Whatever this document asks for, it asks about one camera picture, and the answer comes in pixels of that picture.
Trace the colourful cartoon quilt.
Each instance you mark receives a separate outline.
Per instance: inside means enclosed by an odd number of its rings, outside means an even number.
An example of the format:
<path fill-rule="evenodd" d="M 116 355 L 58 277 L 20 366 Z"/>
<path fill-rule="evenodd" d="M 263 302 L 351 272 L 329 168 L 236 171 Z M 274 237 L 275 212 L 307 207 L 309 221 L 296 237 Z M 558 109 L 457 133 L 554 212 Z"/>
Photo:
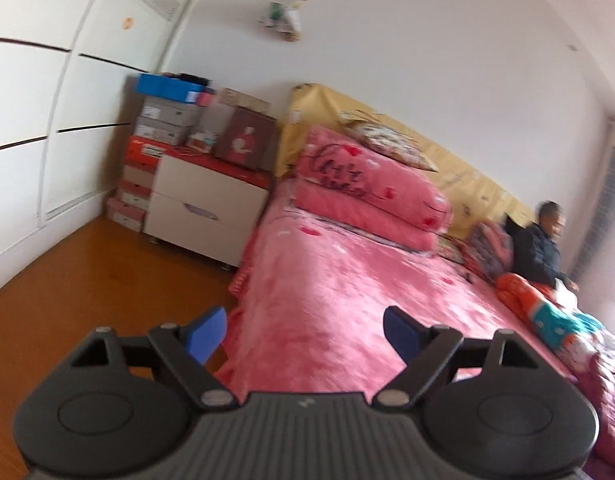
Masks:
<path fill-rule="evenodd" d="M 600 320 L 552 302 L 545 290 L 513 273 L 495 281 L 497 298 L 573 370 L 584 370 L 598 353 L 615 358 L 615 336 Z"/>

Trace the maroon folded down jacket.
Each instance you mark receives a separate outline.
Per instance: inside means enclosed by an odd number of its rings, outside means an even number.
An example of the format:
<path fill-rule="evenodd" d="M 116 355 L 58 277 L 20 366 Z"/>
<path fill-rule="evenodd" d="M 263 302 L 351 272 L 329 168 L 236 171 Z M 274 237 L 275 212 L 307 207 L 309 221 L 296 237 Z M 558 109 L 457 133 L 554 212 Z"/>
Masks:
<path fill-rule="evenodd" d="M 577 373 L 577 386 L 599 421 L 598 438 L 585 471 L 593 479 L 615 479 L 615 356 L 596 353 L 587 370 Z"/>

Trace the folded pink grey blankets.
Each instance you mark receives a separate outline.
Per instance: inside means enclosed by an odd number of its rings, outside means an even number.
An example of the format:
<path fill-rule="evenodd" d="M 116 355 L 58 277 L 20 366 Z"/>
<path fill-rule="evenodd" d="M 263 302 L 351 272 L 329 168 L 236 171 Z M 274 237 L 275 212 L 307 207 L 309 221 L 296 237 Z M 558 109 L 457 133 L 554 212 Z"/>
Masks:
<path fill-rule="evenodd" d="M 513 241 L 498 223 L 479 221 L 466 238 L 464 263 L 482 280 L 493 284 L 513 265 Z"/>

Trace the person in dark jacket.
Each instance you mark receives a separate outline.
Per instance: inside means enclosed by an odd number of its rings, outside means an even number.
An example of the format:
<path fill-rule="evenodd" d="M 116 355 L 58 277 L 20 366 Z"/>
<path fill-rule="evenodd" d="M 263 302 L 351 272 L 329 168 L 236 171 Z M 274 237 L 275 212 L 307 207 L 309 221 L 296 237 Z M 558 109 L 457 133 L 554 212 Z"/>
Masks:
<path fill-rule="evenodd" d="M 552 200 L 542 202 L 536 222 L 524 228 L 507 217 L 506 230 L 513 241 L 511 272 L 551 290 L 556 290 L 558 282 L 562 282 L 570 292 L 578 292 L 577 283 L 560 270 L 558 240 L 564 226 L 561 206 Z"/>

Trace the red shoe box stack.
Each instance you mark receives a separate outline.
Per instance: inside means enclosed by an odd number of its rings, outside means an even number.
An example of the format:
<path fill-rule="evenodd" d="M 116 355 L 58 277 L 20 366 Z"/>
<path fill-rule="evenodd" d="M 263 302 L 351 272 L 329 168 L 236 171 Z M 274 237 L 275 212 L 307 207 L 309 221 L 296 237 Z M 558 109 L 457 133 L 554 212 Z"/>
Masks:
<path fill-rule="evenodd" d="M 106 200 L 106 218 L 140 233 L 150 206 L 158 156 L 164 144 L 130 136 L 123 158 L 123 169 L 114 193 Z"/>

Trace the pink plush bed cover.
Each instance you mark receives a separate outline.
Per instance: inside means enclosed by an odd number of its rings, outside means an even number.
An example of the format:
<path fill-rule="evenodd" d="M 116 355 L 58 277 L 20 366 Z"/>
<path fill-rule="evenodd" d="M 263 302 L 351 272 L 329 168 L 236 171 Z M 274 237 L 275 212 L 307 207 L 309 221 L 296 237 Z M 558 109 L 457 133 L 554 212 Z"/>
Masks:
<path fill-rule="evenodd" d="M 493 288 L 462 266 L 404 252 L 321 220 L 276 186 L 230 290 L 238 299 L 222 343 L 219 380 L 252 391 L 362 391 L 373 396 L 404 363 L 385 339 L 385 309 L 468 338 L 514 330 L 557 372 L 571 375 Z"/>

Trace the white bedside cabinet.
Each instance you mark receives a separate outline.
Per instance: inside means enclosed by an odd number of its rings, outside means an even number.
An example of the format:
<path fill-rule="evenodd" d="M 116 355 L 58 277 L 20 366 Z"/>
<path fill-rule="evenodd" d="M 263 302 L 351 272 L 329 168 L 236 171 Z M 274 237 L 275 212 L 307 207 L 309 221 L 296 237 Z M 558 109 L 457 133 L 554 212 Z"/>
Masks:
<path fill-rule="evenodd" d="M 152 186 L 144 232 L 227 266 L 239 266 L 270 188 L 266 172 L 213 157 L 164 156 Z"/>

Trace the pink love you blanket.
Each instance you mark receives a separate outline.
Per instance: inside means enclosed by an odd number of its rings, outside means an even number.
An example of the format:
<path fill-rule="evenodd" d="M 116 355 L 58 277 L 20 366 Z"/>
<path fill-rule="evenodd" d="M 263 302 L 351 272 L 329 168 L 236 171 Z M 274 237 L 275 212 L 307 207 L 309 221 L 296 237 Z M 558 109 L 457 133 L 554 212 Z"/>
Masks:
<path fill-rule="evenodd" d="M 434 252 L 453 207 L 422 171 L 313 126 L 294 168 L 295 206 L 413 252 Z"/>

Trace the grey shoe box stack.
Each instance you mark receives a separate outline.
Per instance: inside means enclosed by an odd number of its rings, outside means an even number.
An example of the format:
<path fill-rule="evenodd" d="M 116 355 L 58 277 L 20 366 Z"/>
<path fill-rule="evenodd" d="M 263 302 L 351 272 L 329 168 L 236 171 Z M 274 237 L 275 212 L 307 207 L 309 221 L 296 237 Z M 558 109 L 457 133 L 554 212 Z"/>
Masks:
<path fill-rule="evenodd" d="M 136 119 L 134 134 L 168 145 L 182 145 L 200 115 L 201 108 L 194 104 L 147 96 Z"/>

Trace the dark red gift box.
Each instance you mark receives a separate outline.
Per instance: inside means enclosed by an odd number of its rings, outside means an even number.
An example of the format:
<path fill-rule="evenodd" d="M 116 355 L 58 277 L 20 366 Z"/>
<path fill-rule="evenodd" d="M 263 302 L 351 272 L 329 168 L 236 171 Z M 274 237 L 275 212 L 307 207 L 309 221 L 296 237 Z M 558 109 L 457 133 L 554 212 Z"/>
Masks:
<path fill-rule="evenodd" d="M 245 107 L 237 107 L 218 137 L 215 156 L 224 162 L 255 170 L 263 162 L 276 119 Z"/>

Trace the floral small pillow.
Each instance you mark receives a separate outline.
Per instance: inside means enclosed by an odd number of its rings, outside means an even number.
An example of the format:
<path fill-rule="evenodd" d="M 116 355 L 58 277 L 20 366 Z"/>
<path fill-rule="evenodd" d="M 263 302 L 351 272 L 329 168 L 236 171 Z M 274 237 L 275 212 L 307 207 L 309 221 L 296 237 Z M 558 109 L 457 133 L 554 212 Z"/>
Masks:
<path fill-rule="evenodd" d="M 418 143 L 393 128 L 370 122 L 370 120 L 353 119 L 342 122 L 343 131 L 370 151 L 396 160 L 401 164 L 430 172 L 437 172 L 437 165 L 422 152 Z"/>

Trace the blue shoe box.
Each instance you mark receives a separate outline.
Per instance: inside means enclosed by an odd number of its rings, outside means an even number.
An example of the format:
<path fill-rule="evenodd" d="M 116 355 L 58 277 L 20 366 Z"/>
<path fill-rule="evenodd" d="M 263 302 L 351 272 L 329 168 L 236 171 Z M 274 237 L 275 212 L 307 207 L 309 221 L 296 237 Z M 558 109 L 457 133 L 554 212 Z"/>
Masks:
<path fill-rule="evenodd" d="M 136 91 L 144 96 L 186 104 L 196 103 L 203 90 L 201 84 L 155 74 L 141 74 L 136 84 Z"/>

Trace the white wardrobe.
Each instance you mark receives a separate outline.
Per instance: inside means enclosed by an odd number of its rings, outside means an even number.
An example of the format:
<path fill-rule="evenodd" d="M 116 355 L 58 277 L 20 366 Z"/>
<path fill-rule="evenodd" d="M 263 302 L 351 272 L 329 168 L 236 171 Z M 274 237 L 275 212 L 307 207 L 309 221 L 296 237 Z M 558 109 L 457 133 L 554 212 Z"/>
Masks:
<path fill-rule="evenodd" d="M 0 290 L 101 214 L 193 0 L 0 0 Z"/>

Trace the wall paper decoration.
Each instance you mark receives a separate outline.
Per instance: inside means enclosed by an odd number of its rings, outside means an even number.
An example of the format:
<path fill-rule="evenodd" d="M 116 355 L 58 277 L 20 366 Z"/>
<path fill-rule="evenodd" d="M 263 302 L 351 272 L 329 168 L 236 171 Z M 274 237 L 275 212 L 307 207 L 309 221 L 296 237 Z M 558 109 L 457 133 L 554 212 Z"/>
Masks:
<path fill-rule="evenodd" d="M 268 3 L 258 22 L 278 32 L 283 40 L 295 42 L 302 37 L 301 9 L 309 0 L 275 0 Z"/>

